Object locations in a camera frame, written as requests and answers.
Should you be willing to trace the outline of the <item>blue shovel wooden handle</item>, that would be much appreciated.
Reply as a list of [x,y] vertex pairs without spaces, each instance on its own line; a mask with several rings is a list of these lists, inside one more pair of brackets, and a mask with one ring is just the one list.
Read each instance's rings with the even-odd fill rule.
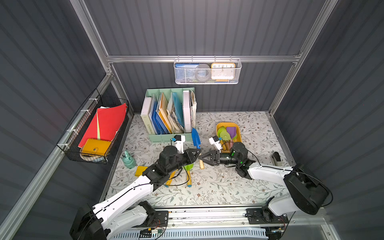
[[[201,149],[201,140],[200,140],[200,136],[199,136],[197,130],[195,128],[192,128],[191,134],[192,134],[192,140],[193,140],[194,146],[197,149]],[[199,160],[199,165],[200,165],[201,170],[205,169],[205,165],[204,165],[202,160]]]

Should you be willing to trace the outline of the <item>green shovel yellow handle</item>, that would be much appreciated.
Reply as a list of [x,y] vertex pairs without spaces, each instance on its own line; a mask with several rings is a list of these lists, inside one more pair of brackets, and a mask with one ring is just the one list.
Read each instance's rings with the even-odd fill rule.
[[231,135],[227,132],[226,127],[220,127],[217,132],[217,136],[223,141],[230,141]]

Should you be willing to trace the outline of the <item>purple shovel pink handle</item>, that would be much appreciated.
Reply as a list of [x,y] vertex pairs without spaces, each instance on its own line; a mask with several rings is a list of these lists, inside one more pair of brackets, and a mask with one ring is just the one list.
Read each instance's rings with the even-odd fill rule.
[[230,135],[231,140],[228,143],[229,148],[233,146],[234,141],[237,139],[237,128],[236,127],[226,127],[228,134]]

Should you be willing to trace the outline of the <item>yellow toy piece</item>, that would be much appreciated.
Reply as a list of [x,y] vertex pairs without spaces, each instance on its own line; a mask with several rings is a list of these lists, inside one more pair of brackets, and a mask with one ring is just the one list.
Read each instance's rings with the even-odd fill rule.
[[145,166],[137,166],[137,169],[136,169],[136,172],[135,172],[135,176],[136,177],[139,177],[143,174],[143,172],[147,169],[148,167],[145,167]]

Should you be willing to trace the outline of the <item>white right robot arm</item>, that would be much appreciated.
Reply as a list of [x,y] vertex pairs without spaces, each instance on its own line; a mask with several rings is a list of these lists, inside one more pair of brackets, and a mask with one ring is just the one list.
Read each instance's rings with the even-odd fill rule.
[[285,187],[288,192],[279,197],[271,197],[262,207],[264,218],[280,217],[283,214],[302,211],[316,215],[328,197],[333,197],[331,190],[304,165],[279,167],[262,165],[258,160],[248,157],[250,151],[243,143],[237,142],[228,153],[212,150],[200,159],[210,166],[232,165],[242,178],[263,180]]

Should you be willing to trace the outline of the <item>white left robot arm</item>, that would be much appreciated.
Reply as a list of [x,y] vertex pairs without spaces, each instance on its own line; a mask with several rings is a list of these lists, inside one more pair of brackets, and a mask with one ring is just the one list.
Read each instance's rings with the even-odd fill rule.
[[201,149],[186,149],[182,154],[175,146],[166,146],[158,160],[128,187],[94,206],[79,208],[70,229],[74,240],[110,240],[130,228],[162,225],[163,219],[143,198],[165,185],[171,173],[193,164]]

